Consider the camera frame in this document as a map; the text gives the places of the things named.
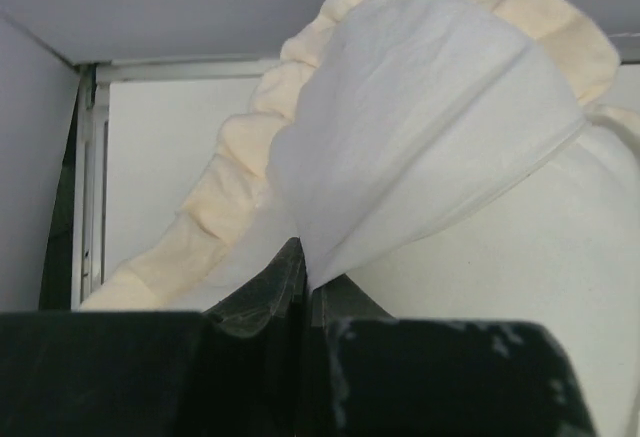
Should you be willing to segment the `grey pillowcase with cream ruffle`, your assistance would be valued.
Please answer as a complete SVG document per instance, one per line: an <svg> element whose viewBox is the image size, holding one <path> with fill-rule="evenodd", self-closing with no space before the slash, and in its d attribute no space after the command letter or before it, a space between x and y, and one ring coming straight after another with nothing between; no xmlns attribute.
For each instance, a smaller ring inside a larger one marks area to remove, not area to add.
<svg viewBox="0 0 640 437"><path fill-rule="evenodd" d="M326 0L160 241L81 309L157 309L298 237L313 287L470 216L586 128L620 57L565 0Z"/></svg>

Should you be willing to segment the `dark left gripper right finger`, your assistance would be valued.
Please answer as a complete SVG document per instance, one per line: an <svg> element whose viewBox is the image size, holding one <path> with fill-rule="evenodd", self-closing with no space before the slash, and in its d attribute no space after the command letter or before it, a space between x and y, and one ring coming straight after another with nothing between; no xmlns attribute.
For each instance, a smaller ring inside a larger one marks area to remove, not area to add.
<svg viewBox="0 0 640 437"><path fill-rule="evenodd" d="M529 322L390 316L341 276L314 290L303 436L592 436L570 361Z"/></svg>

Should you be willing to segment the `white pillow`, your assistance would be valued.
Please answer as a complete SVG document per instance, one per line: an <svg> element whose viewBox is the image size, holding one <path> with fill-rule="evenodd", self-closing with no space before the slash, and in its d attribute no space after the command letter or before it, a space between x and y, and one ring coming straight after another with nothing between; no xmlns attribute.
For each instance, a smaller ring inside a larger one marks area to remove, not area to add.
<svg viewBox="0 0 640 437"><path fill-rule="evenodd" d="M350 272L397 317L525 320L567 351L598 432L639 420L639 146L599 122L473 216Z"/></svg>

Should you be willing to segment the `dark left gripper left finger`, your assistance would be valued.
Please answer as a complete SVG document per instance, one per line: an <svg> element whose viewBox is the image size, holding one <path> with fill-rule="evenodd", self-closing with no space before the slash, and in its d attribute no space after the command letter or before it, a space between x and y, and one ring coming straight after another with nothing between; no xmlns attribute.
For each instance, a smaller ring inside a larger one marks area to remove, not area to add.
<svg viewBox="0 0 640 437"><path fill-rule="evenodd" d="M298 239L204 312L1 318L5 436L250 436L288 429L282 372L306 282Z"/></svg>

